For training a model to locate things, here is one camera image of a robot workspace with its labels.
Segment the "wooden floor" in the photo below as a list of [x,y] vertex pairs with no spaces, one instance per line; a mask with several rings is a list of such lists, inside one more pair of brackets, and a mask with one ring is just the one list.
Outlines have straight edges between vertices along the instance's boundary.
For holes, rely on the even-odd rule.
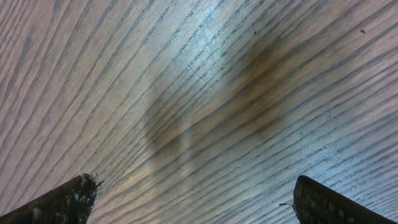
[[305,174],[398,221],[398,1],[3,0],[0,213],[298,223]]

